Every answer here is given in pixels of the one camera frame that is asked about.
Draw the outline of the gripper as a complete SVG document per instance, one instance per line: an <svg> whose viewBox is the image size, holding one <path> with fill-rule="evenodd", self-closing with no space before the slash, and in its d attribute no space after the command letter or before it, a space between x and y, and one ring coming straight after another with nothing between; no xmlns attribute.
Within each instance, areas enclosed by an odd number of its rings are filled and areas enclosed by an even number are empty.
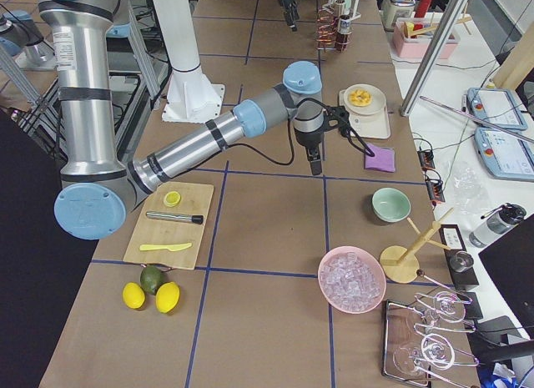
<svg viewBox="0 0 534 388"><path fill-rule="evenodd" d="M295 10L297 8L297 3L295 0L280 0L280 5L284 9L285 12L287 12L287 25L289 26L291 31L297 31L297 21L299 20L299 14L298 11Z"/></svg>
<svg viewBox="0 0 534 388"><path fill-rule="evenodd" d="M322 174L320 145L324 139L324 131L321 128L310 132L302 132L295 129L295 137L297 142L306 149L311 173Z"/></svg>

